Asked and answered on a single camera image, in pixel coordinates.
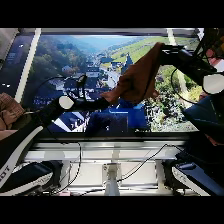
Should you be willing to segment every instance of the television screen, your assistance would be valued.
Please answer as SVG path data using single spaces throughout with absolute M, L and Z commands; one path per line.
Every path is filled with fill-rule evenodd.
M 175 41 L 191 50 L 195 50 L 199 43 L 197 38 L 189 37 L 175 37 Z M 77 80 L 83 74 L 87 75 L 85 97 L 95 100 L 102 92 L 113 89 L 128 67 L 144 56 L 156 42 L 170 44 L 169 38 L 163 36 L 41 35 L 22 106 L 36 111 L 62 95 L 82 97 Z M 49 130 L 85 132 L 89 136 L 195 131 L 195 127 L 181 113 L 181 109 L 190 104 L 174 94 L 171 87 L 170 75 L 174 69 L 173 66 L 160 67 L 156 76 L 156 89 L 160 95 L 155 101 L 146 99 L 133 105 L 119 99 L 116 105 L 106 110 L 66 112 L 49 126 Z M 179 71 L 174 75 L 174 87 L 180 95 L 192 101 L 198 101 L 202 92 L 200 86 Z

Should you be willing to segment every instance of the white circle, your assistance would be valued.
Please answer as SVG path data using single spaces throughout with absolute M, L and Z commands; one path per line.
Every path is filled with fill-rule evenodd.
M 62 108 L 67 110 L 74 105 L 74 102 L 68 96 L 61 96 L 59 98 L 59 104 Z

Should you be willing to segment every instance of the screen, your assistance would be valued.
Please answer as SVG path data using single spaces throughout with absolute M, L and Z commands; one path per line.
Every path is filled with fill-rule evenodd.
M 175 41 L 190 50 L 195 50 L 199 43 L 197 38 L 186 37 L 175 37 Z M 22 106 L 36 111 L 62 95 L 82 97 L 77 80 L 83 74 L 87 75 L 85 97 L 95 100 L 102 92 L 113 89 L 128 67 L 156 42 L 170 44 L 169 38 L 162 36 L 41 35 Z M 174 94 L 171 87 L 170 75 L 174 69 L 173 66 L 160 67 L 156 76 L 156 89 L 160 95 L 155 101 L 147 99 L 133 105 L 119 99 L 117 105 L 106 110 L 66 112 L 49 129 L 52 132 L 85 132 L 89 136 L 195 131 L 181 113 L 181 109 L 191 105 Z M 179 71 L 174 75 L 174 87 L 192 101 L 198 101 L 202 92 L 201 87 Z

